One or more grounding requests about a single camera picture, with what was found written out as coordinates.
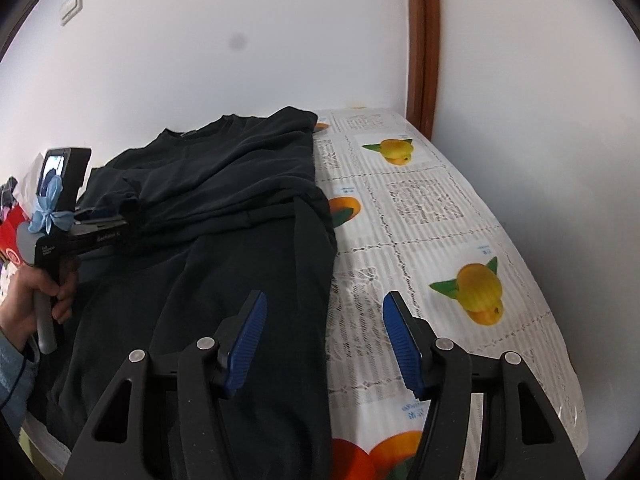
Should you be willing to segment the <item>blue denim sleeve forearm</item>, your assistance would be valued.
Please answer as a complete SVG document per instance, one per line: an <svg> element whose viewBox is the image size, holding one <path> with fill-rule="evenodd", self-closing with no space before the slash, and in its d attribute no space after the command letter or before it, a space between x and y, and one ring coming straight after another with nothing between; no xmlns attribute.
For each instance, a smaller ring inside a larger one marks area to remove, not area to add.
<svg viewBox="0 0 640 480"><path fill-rule="evenodd" d="M34 388L40 351L32 338L23 351L18 351L5 334L1 334L0 349L1 413L18 438L27 413L27 400Z"/></svg>

